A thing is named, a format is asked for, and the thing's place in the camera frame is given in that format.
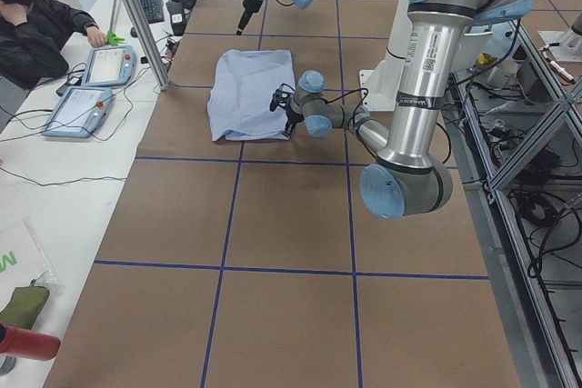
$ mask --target green logo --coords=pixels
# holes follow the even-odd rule
[[[13,267],[18,264],[16,260],[15,254],[13,252],[8,252],[8,254],[2,255],[2,262],[0,263],[0,273],[3,273],[8,265],[12,265]]]

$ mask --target green pouch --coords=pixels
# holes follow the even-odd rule
[[[32,329],[36,318],[45,307],[50,292],[44,286],[29,286],[15,288],[10,302],[0,312],[0,323],[11,324],[23,329]]]

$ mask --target green object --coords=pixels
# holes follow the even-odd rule
[[[12,291],[10,302],[0,312],[0,323],[23,329],[32,329],[36,318],[45,307],[50,292],[44,286],[22,286]]]
[[[111,31],[107,31],[107,41],[110,45],[119,45],[125,41],[123,36],[117,36]]]

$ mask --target person's hand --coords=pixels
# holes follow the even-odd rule
[[[11,23],[14,26],[26,23],[28,19],[26,18],[27,8],[20,4],[5,4],[0,2],[0,15],[6,20],[6,22]]]
[[[101,47],[107,44],[107,35],[101,32],[97,26],[87,27],[86,32],[91,47]]]

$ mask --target person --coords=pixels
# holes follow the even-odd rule
[[[57,0],[0,0],[0,76],[24,89],[43,77],[68,71],[60,50],[73,34],[86,35],[92,47],[107,44],[106,35],[84,11]]]

